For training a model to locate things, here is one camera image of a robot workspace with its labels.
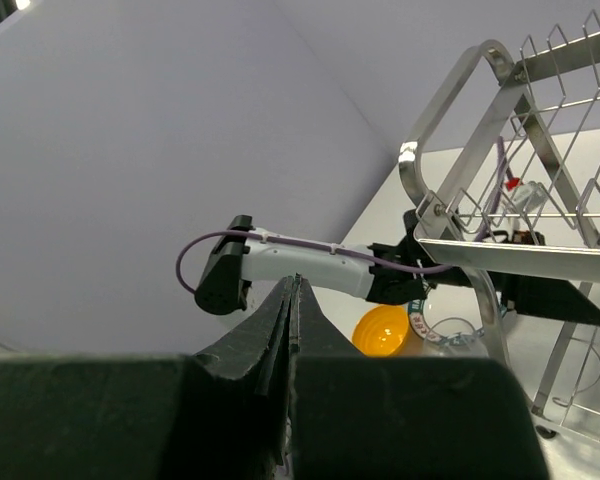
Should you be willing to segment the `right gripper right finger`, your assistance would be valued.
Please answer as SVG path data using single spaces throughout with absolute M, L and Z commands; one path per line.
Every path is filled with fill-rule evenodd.
M 524 393 L 484 358 L 361 354 L 310 283 L 290 310 L 297 479 L 546 479 Z

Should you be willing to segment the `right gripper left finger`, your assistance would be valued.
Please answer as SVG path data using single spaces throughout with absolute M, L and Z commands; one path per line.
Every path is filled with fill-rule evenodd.
M 299 285 L 193 355 L 0 354 L 0 479 L 272 478 Z

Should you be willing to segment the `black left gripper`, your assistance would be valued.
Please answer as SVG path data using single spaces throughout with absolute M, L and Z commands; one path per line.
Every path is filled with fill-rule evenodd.
M 414 238 L 417 225 L 413 210 L 403 215 L 406 235 L 395 246 L 374 243 L 371 250 L 378 260 L 387 260 L 400 266 L 431 268 L 436 265 Z M 512 221 L 505 229 L 486 234 L 486 240 L 500 244 L 532 245 L 535 240 L 545 243 L 539 233 L 532 235 Z M 400 305 L 413 300 L 425 300 L 429 291 L 440 285 L 470 288 L 472 283 L 459 267 L 442 272 L 407 273 L 378 263 L 369 267 L 372 284 L 369 301 L 378 304 Z M 559 320 L 600 327 L 600 308 L 586 294 L 567 280 L 533 277 L 490 271 L 495 290 L 501 293 L 502 303 L 519 315 Z

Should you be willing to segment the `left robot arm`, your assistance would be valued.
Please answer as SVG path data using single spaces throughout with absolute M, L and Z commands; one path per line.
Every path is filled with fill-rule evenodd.
M 256 228 L 251 216 L 238 215 L 215 233 L 218 241 L 198 285 L 181 285 L 214 315 L 245 309 L 253 283 L 291 275 L 392 306 L 425 300 L 438 285 L 471 287 L 461 268 L 433 262 L 417 244 L 414 211 L 406 212 L 404 221 L 406 233 L 396 245 L 350 247 L 273 234 Z M 502 304 L 522 315 L 600 327 L 600 307 L 566 280 L 496 272 L 488 278 Z

